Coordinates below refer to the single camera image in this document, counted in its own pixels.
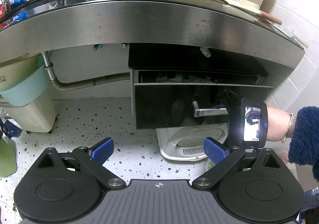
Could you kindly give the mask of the person's right hand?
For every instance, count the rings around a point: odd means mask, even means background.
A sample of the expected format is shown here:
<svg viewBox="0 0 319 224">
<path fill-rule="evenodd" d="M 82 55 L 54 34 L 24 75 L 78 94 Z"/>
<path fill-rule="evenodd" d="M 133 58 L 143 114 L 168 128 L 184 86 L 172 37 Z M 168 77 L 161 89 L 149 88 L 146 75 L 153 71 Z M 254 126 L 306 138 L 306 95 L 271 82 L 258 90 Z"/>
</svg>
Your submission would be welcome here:
<svg viewBox="0 0 319 224">
<path fill-rule="evenodd" d="M 287 138 L 292 138 L 296 115 L 280 109 L 267 106 L 268 132 L 267 141 L 284 143 Z"/>
</svg>

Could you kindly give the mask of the right forearm blue fleece sleeve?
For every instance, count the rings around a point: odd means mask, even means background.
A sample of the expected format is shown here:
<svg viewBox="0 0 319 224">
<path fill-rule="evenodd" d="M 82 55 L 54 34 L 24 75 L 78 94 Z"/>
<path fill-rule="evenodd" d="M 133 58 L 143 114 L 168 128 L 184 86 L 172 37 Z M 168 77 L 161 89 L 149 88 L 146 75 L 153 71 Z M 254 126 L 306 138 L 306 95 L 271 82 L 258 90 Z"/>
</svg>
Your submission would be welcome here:
<svg viewBox="0 0 319 224">
<path fill-rule="evenodd" d="M 318 107 L 303 107 L 298 111 L 288 158 L 297 165 L 312 166 L 318 181 Z"/>
</svg>

